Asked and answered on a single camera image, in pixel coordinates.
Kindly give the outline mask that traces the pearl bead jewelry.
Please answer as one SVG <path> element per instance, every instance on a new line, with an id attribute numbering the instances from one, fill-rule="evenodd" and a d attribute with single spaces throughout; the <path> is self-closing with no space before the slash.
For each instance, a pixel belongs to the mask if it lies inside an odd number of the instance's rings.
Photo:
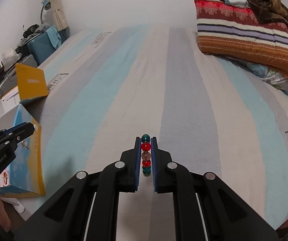
<path id="1" fill-rule="evenodd" d="M 23 140 L 20 142 L 20 144 L 22 145 L 23 148 L 26 148 L 27 150 L 29 150 L 29 143 L 26 140 Z"/>

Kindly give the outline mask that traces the white cardboard box blue trim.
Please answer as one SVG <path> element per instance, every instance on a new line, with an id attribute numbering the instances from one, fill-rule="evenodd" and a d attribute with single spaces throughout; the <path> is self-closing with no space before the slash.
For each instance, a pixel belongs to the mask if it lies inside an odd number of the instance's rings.
<path id="1" fill-rule="evenodd" d="M 43 196 L 42 129 L 25 105 L 48 96 L 48 89 L 43 70 L 16 64 L 15 71 L 17 86 L 6 95 L 15 106 L 0 118 L 0 196 Z"/>

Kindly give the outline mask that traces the grey suitcase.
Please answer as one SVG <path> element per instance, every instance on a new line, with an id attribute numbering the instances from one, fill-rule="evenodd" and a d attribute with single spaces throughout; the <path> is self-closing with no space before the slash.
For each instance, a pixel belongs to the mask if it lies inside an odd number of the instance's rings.
<path id="1" fill-rule="evenodd" d="M 21 57 L 8 68 L 4 64 L 0 65 L 0 98 L 4 97 L 11 89 L 17 85 L 16 64 L 24 64 L 31 67 L 38 67 L 33 55 Z"/>

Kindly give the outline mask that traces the striped bed sheet mattress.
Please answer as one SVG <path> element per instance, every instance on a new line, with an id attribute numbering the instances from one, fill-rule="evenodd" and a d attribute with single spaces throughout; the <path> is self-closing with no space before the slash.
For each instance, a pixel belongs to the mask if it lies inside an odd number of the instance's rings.
<path id="1" fill-rule="evenodd" d="M 89 29 L 42 65 L 41 206 L 80 170 L 95 173 L 143 134 L 189 171 L 212 171 L 274 229 L 288 219 L 288 96 L 222 58 L 196 32 Z"/>

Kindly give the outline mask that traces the teal suitcase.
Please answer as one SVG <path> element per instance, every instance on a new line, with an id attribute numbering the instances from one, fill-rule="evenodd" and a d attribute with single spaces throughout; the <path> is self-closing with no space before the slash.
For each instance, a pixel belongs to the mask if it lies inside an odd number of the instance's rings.
<path id="1" fill-rule="evenodd" d="M 51 45 L 45 31 L 29 39 L 27 42 L 27 48 L 30 54 L 35 58 L 38 66 L 56 51 Z"/>

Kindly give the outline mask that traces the light blue cloth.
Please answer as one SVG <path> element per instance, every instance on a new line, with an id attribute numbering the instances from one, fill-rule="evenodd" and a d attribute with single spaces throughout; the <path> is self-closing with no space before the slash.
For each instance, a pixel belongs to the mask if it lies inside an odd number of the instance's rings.
<path id="1" fill-rule="evenodd" d="M 50 26 L 48 29 L 45 30 L 45 32 L 47 33 L 47 36 L 53 48 L 57 50 L 61 46 L 62 41 L 61 35 L 59 34 L 56 26 Z"/>

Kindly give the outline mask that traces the blue desk lamp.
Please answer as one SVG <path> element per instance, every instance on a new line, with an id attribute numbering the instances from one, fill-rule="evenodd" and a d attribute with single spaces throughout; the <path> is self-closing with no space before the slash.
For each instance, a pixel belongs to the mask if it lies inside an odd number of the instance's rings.
<path id="1" fill-rule="evenodd" d="M 40 21 L 41 21 L 41 24 L 43 24 L 43 12 L 51 9 L 51 2 L 50 0 L 43 0 L 41 4 L 42 4 L 42 9 L 40 13 Z"/>

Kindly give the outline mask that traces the floral light pillow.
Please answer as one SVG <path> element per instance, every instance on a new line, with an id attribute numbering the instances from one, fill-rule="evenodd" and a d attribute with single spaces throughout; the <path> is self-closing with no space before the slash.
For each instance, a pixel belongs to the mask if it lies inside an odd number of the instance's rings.
<path id="1" fill-rule="evenodd" d="M 220 38 L 225 59 L 288 96 L 288 48 L 232 38 Z"/>

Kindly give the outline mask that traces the beige curtain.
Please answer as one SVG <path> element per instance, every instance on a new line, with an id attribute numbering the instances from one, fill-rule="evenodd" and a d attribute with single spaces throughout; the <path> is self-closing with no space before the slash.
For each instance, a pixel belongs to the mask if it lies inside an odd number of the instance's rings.
<path id="1" fill-rule="evenodd" d="M 64 9 L 61 0 L 49 0 L 51 2 L 51 10 L 53 20 L 58 31 L 68 28 L 68 22 L 65 17 Z"/>

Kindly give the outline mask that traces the striped colourful pillow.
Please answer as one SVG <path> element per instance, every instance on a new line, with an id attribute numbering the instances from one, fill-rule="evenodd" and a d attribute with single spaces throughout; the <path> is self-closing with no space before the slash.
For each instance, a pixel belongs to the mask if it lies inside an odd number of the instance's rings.
<path id="1" fill-rule="evenodd" d="M 197 44 L 204 54 L 265 65 L 288 79 L 288 28 L 258 23 L 253 11 L 220 1 L 194 0 Z"/>

